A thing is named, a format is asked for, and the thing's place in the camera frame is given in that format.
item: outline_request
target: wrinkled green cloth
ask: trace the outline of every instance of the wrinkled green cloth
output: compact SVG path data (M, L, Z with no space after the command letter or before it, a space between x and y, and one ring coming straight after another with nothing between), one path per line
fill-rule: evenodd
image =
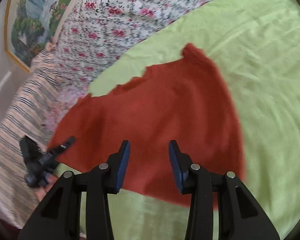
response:
M105 95L146 66L177 60L188 42L216 62L230 88L244 135L245 184L283 239L300 219L300 7L295 0L214 0L128 50L90 91ZM109 196L109 205L116 240L184 239L185 207L126 190Z

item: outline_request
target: striped cloth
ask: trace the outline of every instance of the striped cloth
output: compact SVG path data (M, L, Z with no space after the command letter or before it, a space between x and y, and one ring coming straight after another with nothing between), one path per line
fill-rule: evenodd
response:
M21 228L38 205L35 191L25 183L26 166L19 140L27 135L42 150L51 134L44 124L59 92L61 76L54 68L54 46L51 43L32 60L31 74L17 91L0 124L0 211L8 222Z

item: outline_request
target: metal pin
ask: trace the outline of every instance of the metal pin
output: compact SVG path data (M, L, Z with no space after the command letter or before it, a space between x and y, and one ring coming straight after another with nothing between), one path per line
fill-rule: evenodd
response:
M109 167L108 163L101 163L99 165L100 170L106 170L106 169L108 169L108 167Z
M67 179L70 178L72 176L72 172L71 171L66 171L63 176Z
M198 169L200 169L200 165L199 164L196 164L196 163L193 163L193 164L191 164L191 169L193 169L193 170L195 170L195 171L197 171Z
M227 172L227 176L231 179L233 179L235 177L235 173L233 171L228 171Z

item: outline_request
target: floral bedsheet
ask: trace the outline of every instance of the floral bedsheet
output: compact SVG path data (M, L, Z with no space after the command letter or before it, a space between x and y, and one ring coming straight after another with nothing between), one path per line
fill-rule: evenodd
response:
M209 1L78 0L58 39L55 64L64 80L46 114L48 130L55 130L89 83L125 51Z

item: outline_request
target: framed painting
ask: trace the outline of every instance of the framed painting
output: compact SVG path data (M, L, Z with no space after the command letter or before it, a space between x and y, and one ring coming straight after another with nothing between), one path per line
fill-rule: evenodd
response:
M71 0L8 0L5 16L5 51L21 68L52 41Z

